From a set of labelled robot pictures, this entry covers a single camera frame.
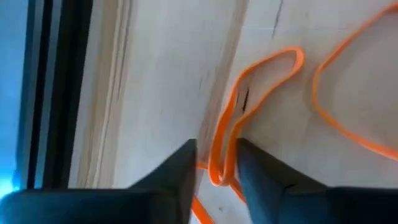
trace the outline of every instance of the plywood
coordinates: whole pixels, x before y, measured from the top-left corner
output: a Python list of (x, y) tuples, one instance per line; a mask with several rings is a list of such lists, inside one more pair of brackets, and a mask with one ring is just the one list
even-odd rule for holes
[[(114, 146), (114, 167), (104, 171), (108, 184), (131, 185), (188, 138), (199, 139), (204, 158), (240, 71), (282, 47), (299, 45), (307, 56), (303, 71), (269, 98), (242, 135), (324, 184), (397, 187), (398, 162), (345, 139), (320, 119), (310, 99), (316, 66), (391, 2), (132, 1), (125, 34), (130, 51), (125, 91), (117, 107), (120, 126), (117, 141), (108, 145)], [(394, 148), (397, 21), (398, 15), (388, 16), (362, 35), (325, 71), (319, 92), (321, 104), (350, 130)], [(286, 55), (246, 80), (240, 93), (249, 88), (248, 108), (292, 63)], [(203, 175), (198, 198), (211, 209), (210, 215), (218, 223), (249, 222), (247, 210), (236, 205), (230, 190), (215, 189), (206, 178)], [(220, 203), (218, 209), (211, 207), (214, 200)]]

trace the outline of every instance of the orange rubber band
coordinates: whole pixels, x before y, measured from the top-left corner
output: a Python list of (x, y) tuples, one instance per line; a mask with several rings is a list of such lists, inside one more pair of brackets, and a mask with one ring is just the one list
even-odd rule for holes
[(324, 110), (318, 102), (317, 98), (317, 91), (318, 91), (318, 82), (319, 82), (319, 77), (320, 74), (324, 71), (327, 66), (329, 66), (334, 59), (339, 56), (342, 51), (344, 51), (347, 46), (352, 43), (352, 41), (355, 40), (364, 30), (369, 28), (371, 25), (373, 25), (377, 20), (379, 20), (384, 14), (388, 12), (397, 12), (398, 11), (398, 4), (393, 4), (385, 9), (383, 9), (381, 12), (376, 14), (372, 19), (366, 21), (357, 31), (352, 33), (347, 39), (342, 41), (342, 43), (337, 46), (336, 50), (334, 50), (327, 58), (325, 61), (323, 61), (317, 70), (314, 73), (313, 76), (313, 81), (312, 81), (312, 100), (313, 100), (313, 105), (315, 109), (319, 112), (320, 116), (327, 121), (328, 124), (330, 124), (332, 127), (337, 129), (339, 132), (341, 132), (344, 136), (346, 136), (348, 139), (354, 141), (355, 143), (365, 147), (366, 149), (369, 149), (370, 151), (373, 151), (375, 153), (378, 153), (382, 156), (385, 156), (387, 158), (393, 159), (395, 161), (398, 161), (398, 152), (390, 149), (387, 146), (383, 146), (381, 144), (372, 142), (368, 139), (365, 139), (355, 133), (352, 133), (351, 131), (348, 131), (346, 128), (344, 128), (335, 118), (333, 118), (326, 110)]
[[(247, 77), (251, 72), (253, 72), (258, 66), (278, 57), (287, 52), (294, 52), (296, 56), (296, 60), (293, 66), (292, 71), (283, 79), (281, 79), (276, 84), (272, 85), (265, 94), (261, 97), (260, 101), (254, 108), (244, 115), (240, 117), (237, 122), (235, 122), (232, 131), (229, 135), (228, 145), (226, 149), (226, 159), (224, 163), (224, 169), (220, 167), (220, 154), (221, 154), (221, 147), (223, 145), (223, 137), (226, 131), (227, 125), (229, 120), (231, 119), (231, 115), (234, 110), (235, 100), (236, 100), (236, 92), (238, 91), (238, 85), (241, 83), (243, 78)], [(244, 195), (242, 192), (242, 188), (239, 185), (238, 180), (234, 177), (234, 169), (235, 169), (235, 162), (236, 162), (236, 140), (238, 138), (238, 134), (243, 127), (243, 124), (246, 123), (255, 113), (259, 110), (260, 106), (269, 96), (269, 94), (274, 91), (278, 86), (285, 83), (288, 79), (294, 76), (298, 71), (303, 67), (304, 64), (304, 52), (300, 47), (287, 47), (282, 49), (276, 53), (271, 54), (270, 56), (261, 59), (260, 61), (252, 64), (247, 69), (245, 69), (238, 79), (235, 81), (234, 87), (231, 91), (228, 104), (221, 115), (220, 120), (218, 121), (218, 125), (216, 128), (215, 137), (213, 140), (213, 144), (210, 150), (210, 156), (208, 161), (208, 167), (204, 164), (198, 164), (198, 169), (207, 169), (210, 181), (215, 186), (230, 186), (231, 189), (236, 193), (236, 195), (241, 199), (243, 203), (246, 203), (244, 199)], [(213, 223), (213, 220), (207, 214), (206, 210), (203, 208), (199, 200), (194, 197), (192, 210), (195, 216), (198, 218), (199, 222), (204, 223)]]
[(193, 201), (192, 201), (192, 212), (201, 224), (213, 224), (214, 223), (214, 221), (211, 219), (211, 217), (207, 213), (206, 209), (203, 208), (203, 206), (201, 205), (201, 203), (195, 196), (193, 196)]

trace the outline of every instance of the crack in wood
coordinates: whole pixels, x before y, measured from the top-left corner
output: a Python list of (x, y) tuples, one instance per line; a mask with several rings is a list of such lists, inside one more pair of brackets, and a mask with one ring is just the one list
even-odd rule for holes
[(280, 0), (278, 12), (276, 13), (276, 18), (275, 18), (275, 22), (274, 22), (274, 28), (272, 30), (272, 39), (274, 39), (274, 36), (276, 33), (276, 27), (278, 26), (278, 23), (279, 23), (280, 12), (282, 10), (283, 4), (284, 4), (284, 0)]

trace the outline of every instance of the light wooden panel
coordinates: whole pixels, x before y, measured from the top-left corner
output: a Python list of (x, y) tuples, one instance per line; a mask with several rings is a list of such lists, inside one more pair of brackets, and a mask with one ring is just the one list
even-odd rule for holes
[[(210, 98), (222, 98), (246, 3), (136, 2), (115, 187), (131, 185), (199, 136)], [(202, 129), (214, 128), (215, 115)]]
[[(124, 56), (123, 66), (118, 65), (120, 61), (111, 63), (118, 67), (116, 73), (125, 77), (120, 79), (125, 91), (114, 101), (115, 105), (104, 104), (117, 118), (113, 129), (109, 129), (112, 140), (108, 140), (109, 144), (99, 144), (99, 139), (103, 139), (100, 134), (107, 130), (102, 129), (96, 132), (99, 138), (91, 140), (88, 148), (106, 147), (98, 153), (87, 152), (91, 156), (91, 170), (95, 170), (91, 180), (97, 183), (95, 186), (131, 185), (188, 138), (199, 139), (199, 157), (204, 158), (220, 110), (240, 71), (288, 45), (299, 45), (305, 50), (304, 70), (269, 98), (242, 135), (328, 185), (398, 185), (398, 177), (394, 175), (397, 162), (345, 139), (319, 118), (310, 101), (316, 66), (338, 42), (392, 1), (128, 2), (131, 22), (123, 23), (126, 33), (118, 35), (125, 36), (123, 46), (130, 54), (115, 56)], [(394, 136), (398, 131), (398, 120), (394, 117), (398, 112), (394, 97), (397, 94), (394, 84), (398, 81), (394, 49), (397, 17), (383, 19), (325, 72), (319, 96), (322, 105), (347, 127), (395, 148), (398, 147)], [(115, 36), (111, 40), (120, 42)], [(250, 89), (248, 108), (291, 65), (292, 58), (286, 55), (254, 72), (241, 87), (243, 95)], [(101, 91), (95, 94), (101, 104)], [(106, 117), (103, 107), (95, 110), (101, 111), (97, 112), (100, 121), (91, 126), (103, 124)], [(248, 218), (247, 210), (240, 205), (231, 207), (237, 202), (228, 193), (229, 189), (216, 189), (206, 181), (200, 184), (198, 198), (205, 207), (211, 206), (212, 200), (220, 202), (219, 209), (211, 207), (209, 211), (216, 221), (225, 221), (223, 211), (233, 211), (228, 215), (237, 217), (228, 217), (229, 221), (241, 223), (241, 218)]]
[(93, 3), (69, 187), (112, 186), (131, 9), (130, 0)]

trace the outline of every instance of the wood grain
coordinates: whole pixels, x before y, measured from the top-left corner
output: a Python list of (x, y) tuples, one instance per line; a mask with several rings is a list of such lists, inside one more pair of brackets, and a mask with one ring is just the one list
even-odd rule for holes
[[(307, 56), (303, 71), (272, 94), (242, 135), (324, 184), (397, 187), (398, 163), (353, 144), (327, 126), (310, 99), (312, 74), (321, 60), (391, 2), (123, 1), (131, 7), (129, 19), (126, 7), (109, 5), (109, 12), (103, 12), (108, 19), (101, 23), (101, 36), (107, 41), (98, 44), (96, 54), (102, 56), (94, 60), (101, 69), (95, 72), (99, 77), (92, 78), (101, 89), (96, 87), (88, 100), (94, 102), (86, 115), (91, 120), (83, 139), (88, 140), (80, 140), (86, 153), (78, 169), (80, 185), (127, 187), (188, 138), (199, 139), (200, 158), (205, 159), (239, 73), (271, 52), (299, 45)], [(319, 95), (323, 106), (348, 128), (395, 148), (398, 30), (391, 27), (397, 17), (384, 18), (336, 60), (321, 80)], [(293, 59), (286, 55), (256, 70), (240, 87), (236, 107), (243, 106), (248, 89), (246, 109), (253, 106), (290, 70)], [(235, 115), (243, 113), (237, 110)], [(217, 222), (223, 223), (226, 214), (229, 223), (249, 222), (245, 209), (232, 206), (233, 194), (214, 193), (229, 189), (215, 189), (206, 175), (203, 178), (198, 198), (205, 207), (214, 200), (221, 203), (221, 209), (208, 211)]]
[(70, 187), (112, 186), (131, 9), (127, 0), (94, 3)]

